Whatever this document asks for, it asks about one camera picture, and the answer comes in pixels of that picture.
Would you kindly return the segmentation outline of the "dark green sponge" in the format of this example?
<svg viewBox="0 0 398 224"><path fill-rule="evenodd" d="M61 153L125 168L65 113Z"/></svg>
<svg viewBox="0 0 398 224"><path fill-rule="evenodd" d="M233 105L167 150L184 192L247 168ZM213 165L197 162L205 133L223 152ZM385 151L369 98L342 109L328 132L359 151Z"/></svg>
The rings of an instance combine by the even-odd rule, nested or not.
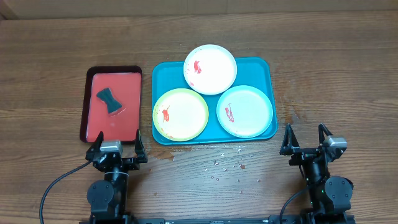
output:
<svg viewBox="0 0 398 224"><path fill-rule="evenodd" d="M116 113L123 107L122 104L114 98L110 88L99 91L96 97L105 103L108 114Z"/></svg>

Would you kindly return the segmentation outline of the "white plate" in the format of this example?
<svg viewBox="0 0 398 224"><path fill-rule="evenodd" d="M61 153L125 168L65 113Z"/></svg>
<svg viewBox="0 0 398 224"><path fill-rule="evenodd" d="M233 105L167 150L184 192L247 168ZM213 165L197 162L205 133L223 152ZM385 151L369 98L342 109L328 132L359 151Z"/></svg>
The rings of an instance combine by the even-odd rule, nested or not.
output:
<svg viewBox="0 0 398 224"><path fill-rule="evenodd" d="M217 95L226 91L237 76L237 63L224 47L214 44L193 49L183 63L187 84L204 95Z"/></svg>

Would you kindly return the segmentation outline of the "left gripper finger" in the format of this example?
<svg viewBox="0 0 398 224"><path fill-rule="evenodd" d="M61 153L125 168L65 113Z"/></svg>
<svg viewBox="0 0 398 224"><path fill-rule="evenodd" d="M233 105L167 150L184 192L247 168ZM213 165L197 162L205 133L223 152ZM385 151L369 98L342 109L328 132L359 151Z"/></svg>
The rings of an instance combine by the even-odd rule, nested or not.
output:
<svg viewBox="0 0 398 224"><path fill-rule="evenodd" d="M87 161L93 161L95 154L100 152L100 147L104 139L104 134L102 131L99 132L94 143L90 146L90 148L86 151L85 159Z"/></svg>
<svg viewBox="0 0 398 224"><path fill-rule="evenodd" d="M138 129L136 132L136 139L135 139L135 145L134 145L134 152L136 153L136 162L137 163L147 163L148 158L146 151L144 149L144 145L141 139L141 132Z"/></svg>

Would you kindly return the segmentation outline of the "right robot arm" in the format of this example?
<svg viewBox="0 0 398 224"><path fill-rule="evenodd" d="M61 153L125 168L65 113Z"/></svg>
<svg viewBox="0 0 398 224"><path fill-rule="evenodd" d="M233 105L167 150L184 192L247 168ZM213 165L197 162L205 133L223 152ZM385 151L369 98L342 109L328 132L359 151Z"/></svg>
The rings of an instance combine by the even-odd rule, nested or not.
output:
<svg viewBox="0 0 398 224"><path fill-rule="evenodd" d="M291 196L282 206L277 223L354 223L354 216L347 216L351 208L354 185L341 176L332 176L329 163L339 159L348 147L346 139L333 135L323 124L318 125L319 145L301 148L290 124L285 127L280 154L290 156L289 165L297 166L306 187ZM308 193L310 208L298 215L285 217L288 204L298 196Z"/></svg>

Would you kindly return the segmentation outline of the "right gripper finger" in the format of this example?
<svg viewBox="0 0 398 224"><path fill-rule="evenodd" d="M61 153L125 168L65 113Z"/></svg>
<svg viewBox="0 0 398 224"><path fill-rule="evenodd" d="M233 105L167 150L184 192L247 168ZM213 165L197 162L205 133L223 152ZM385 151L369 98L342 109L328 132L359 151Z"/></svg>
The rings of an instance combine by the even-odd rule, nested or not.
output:
<svg viewBox="0 0 398 224"><path fill-rule="evenodd" d="M300 150L299 143L291 127L291 124L285 126L284 139L280 148L280 155L290 156L298 153Z"/></svg>
<svg viewBox="0 0 398 224"><path fill-rule="evenodd" d="M325 141L326 136L331 136L331 135L332 133L323 123L320 123L318 125L318 139L320 144L322 144Z"/></svg>

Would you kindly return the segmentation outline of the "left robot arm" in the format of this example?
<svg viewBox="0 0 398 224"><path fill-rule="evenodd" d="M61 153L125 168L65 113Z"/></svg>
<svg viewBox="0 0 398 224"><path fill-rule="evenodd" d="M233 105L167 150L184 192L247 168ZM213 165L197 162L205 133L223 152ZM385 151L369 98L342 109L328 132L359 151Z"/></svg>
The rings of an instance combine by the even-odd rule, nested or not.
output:
<svg viewBox="0 0 398 224"><path fill-rule="evenodd" d="M104 174L87 191L90 204L90 223L137 223L137 218L126 211L129 172L139 170L148 158L141 140L140 131L134 140L136 157L123 157L120 140L105 141L104 134L98 137L86 152L85 159Z"/></svg>

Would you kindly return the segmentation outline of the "light blue plate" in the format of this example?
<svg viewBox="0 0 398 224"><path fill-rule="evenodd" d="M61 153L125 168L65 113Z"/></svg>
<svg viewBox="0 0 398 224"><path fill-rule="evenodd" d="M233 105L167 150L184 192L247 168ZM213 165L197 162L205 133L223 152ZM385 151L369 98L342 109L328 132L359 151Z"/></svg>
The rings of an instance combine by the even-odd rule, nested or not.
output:
<svg viewBox="0 0 398 224"><path fill-rule="evenodd" d="M254 138L271 125L274 110L261 90L248 85L234 86L219 98L216 115L221 127L238 138Z"/></svg>

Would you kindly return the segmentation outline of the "green rimmed plate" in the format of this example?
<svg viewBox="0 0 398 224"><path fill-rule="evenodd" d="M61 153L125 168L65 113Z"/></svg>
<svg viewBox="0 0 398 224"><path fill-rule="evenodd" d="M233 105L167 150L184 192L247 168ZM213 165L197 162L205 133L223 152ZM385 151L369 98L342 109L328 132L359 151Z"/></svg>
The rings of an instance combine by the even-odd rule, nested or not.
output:
<svg viewBox="0 0 398 224"><path fill-rule="evenodd" d="M152 121L161 136L171 141L189 141L199 136L209 119L209 109L197 92L176 88L164 93L152 110Z"/></svg>

